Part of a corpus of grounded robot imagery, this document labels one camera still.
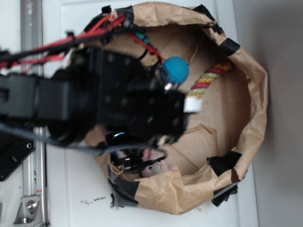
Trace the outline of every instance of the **pink plush toy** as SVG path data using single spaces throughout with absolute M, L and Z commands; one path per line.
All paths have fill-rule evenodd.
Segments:
M 160 158 L 160 156 L 153 154 L 151 150 L 145 149 L 143 151 L 143 157 L 142 157 L 143 162 L 149 160 L 155 160 L 157 158 Z M 141 175 L 143 177 L 150 177 L 159 173 L 164 173 L 168 170 L 178 170 L 178 169 L 179 168 L 177 166 L 168 167 L 165 160 L 161 160 L 159 162 L 152 164 L 151 166 L 147 166 L 145 169 L 142 170 Z

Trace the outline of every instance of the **blue ball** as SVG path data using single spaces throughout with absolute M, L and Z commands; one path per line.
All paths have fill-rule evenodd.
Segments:
M 182 84 L 189 75 L 189 67 L 186 61 L 180 57 L 171 57 L 164 61 L 162 68 L 169 74 L 171 83 Z

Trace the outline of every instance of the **screw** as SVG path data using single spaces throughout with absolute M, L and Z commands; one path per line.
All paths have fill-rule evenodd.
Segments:
M 116 83 L 115 83 L 115 87 L 117 88 L 117 87 L 119 87 L 121 85 L 121 83 L 119 82 L 119 81 L 117 81 Z
M 37 203 L 35 201 L 28 201 L 27 202 L 27 209 L 29 211 L 35 211 L 37 209 Z
M 75 55 L 73 57 L 73 61 L 75 62 L 76 65 L 84 65 L 86 63 L 85 59 L 80 55 Z
M 128 66 L 131 60 L 129 58 L 125 58 L 124 65 Z
M 174 127 L 176 127 L 179 123 L 180 123 L 180 119 L 177 117 L 177 118 L 172 122 L 172 125 L 173 125 Z
M 105 103 L 109 103 L 112 100 L 112 97 L 110 95 L 107 95 L 104 97 Z
M 153 117 L 152 116 L 150 116 L 148 119 L 147 119 L 147 123 L 149 124 L 149 123 L 151 123 L 152 122 L 152 120 L 153 120 Z
M 178 109 L 180 106 L 181 106 L 180 102 L 177 101 L 177 102 L 175 103 L 175 109 Z
M 154 102 L 155 102 L 155 100 L 154 100 L 153 98 L 151 98 L 151 99 L 148 101 L 148 104 L 149 104 L 149 105 L 152 105 L 152 104 L 154 104 Z
M 12 163 L 17 163 L 18 162 L 18 160 L 16 159 L 16 157 L 15 156 L 10 156 L 9 157 L 9 159 L 10 159 L 10 161 L 12 162 Z
M 127 103 L 128 103 L 127 98 L 123 98 L 123 99 L 121 100 L 121 105 L 122 105 L 122 106 L 126 106 Z
M 115 56 L 111 53 L 107 57 L 107 62 L 108 63 L 113 63 L 115 61 Z

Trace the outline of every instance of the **black wire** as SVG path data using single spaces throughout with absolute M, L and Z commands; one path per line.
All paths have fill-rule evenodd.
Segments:
M 154 146 L 150 146 L 147 144 L 122 144 L 122 145 L 116 145 L 116 146 L 111 146 L 103 149 L 97 149 L 97 148 L 89 148 L 89 147 L 80 147 L 80 146 L 66 146 L 65 144 L 60 143 L 59 141 L 54 140 L 51 137 L 45 137 L 45 136 L 40 136 L 37 134 L 34 134 L 32 131 L 26 130 L 26 129 L 21 129 L 21 128 L 15 128 L 11 127 L 9 125 L 6 125 L 5 123 L 0 122 L 0 131 L 13 135 L 16 137 L 21 137 L 27 140 L 38 140 L 44 143 L 48 143 L 57 147 L 62 147 L 62 148 L 68 148 L 68 149 L 77 149 L 80 151 L 84 151 L 86 153 L 92 154 L 92 155 L 103 155 L 106 153 L 110 153 L 116 150 L 125 150 L 125 149 L 151 149 L 155 150 L 158 152 L 161 152 L 164 154 L 162 159 L 166 158 L 166 152 L 162 149 L 159 149 Z
M 155 74 L 155 71 L 157 69 L 159 69 L 160 66 L 161 66 L 161 58 L 158 57 L 158 61 L 155 64 L 153 64 L 152 66 L 148 67 L 146 69 L 146 71 L 149 72 L 149 73 L 151 73 L 151 74 Z
M 148 50 L 145 49 L 144 53 L 139 58 L 137 58 L 137 60 L 141 61 L 147 55 L 147 53 L 148 53 Z

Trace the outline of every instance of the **rope toy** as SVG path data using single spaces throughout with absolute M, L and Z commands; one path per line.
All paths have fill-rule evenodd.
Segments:
M 218 78 L 220 75 L 226 73 L 232 69 L 232 64 L 230 61 L 226 61 L 222 64 L 216 64 L 215 66 L 209 68 L 192 86 L 191 90 L 187 94 L 187 97 L 197 97 L 200 98 L 206 89 L 210 86 L 210 83 L 214 79 Z

